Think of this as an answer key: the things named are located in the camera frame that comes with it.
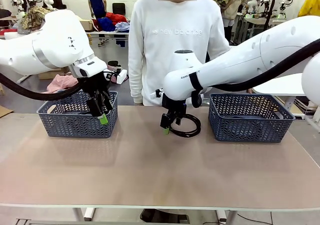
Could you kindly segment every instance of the cardboard box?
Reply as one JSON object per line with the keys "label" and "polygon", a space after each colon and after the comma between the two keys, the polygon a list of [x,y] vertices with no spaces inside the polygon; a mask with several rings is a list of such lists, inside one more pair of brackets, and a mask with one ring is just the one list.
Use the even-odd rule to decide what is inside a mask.
{"label": "cardboard box", "polygon": [[95,30],[92,20],[80,20],[80,23],[86,32],[92,32]]}
{"label": "cardboard box", "polygon": [[39,78],[39,80],[54,79],[56,77],[56,75],[59,74],[62,76],[68,72],[69,72],[69,68],[64,67],[64,68],[59,68],[59,69],[55,69],[52,71],[40,73],[40,74],[38,74],[38,78]]}
{"label": "cardboard box", "polygon": [[0,118],[4,117],[5,115],[12,113],[13,110],[0,106]]}

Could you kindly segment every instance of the plaid cloth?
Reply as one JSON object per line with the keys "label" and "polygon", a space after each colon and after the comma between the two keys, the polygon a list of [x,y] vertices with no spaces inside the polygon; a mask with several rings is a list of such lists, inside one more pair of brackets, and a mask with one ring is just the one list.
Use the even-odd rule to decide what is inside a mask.
{"label": "plaid cloth", "polygon": [[23,29],[36,30],[41,27],[41,24],[45,20],[46,14],[55,11],[54,9],[43,8],[40,6],[32,6],[28,13],[22,19]]}

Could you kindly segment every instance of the chair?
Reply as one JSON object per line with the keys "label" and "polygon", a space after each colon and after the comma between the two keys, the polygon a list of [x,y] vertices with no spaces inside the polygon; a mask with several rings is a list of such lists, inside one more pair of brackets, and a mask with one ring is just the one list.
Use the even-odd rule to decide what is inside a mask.
{"label": "chair", "polygon": [[113,3],[112,11],[114,14],[126,15],[126,4],[124,3]]}

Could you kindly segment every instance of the table edge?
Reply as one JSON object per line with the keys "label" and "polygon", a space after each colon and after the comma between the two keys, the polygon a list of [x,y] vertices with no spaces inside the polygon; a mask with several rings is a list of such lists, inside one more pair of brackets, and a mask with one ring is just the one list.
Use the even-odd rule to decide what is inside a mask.
{"label": "table edge", "polygon": [[11,204],[0,203],[0,207],[16,208],[92,208],[92,209],[158,209],[158,210],[229,210],[229,211],[257,211],[257,212],[308,212],[320,211],[320,207],[309,208],[246,208],[246,207],[206,207],[206,206],[148,206],[148,205],[51,205],[51,204]]}

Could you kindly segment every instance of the red clothing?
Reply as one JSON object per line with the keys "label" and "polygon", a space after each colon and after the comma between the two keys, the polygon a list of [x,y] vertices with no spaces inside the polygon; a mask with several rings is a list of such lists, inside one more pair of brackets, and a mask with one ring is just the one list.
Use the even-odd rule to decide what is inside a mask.
{"label": "red clothing", "polygon": [[125,23],[128,22],[125,16],[120,14],[114,14],[112,12],[107,12],[106,17],[112,21],[114,26],[120,22],[125,22]]}
{"label": "red clothing", "polygon": [[0,31],[0,36],[4,36],[5,33],[13,33],[13,32],[17,32],[17,29],[4,29]]}

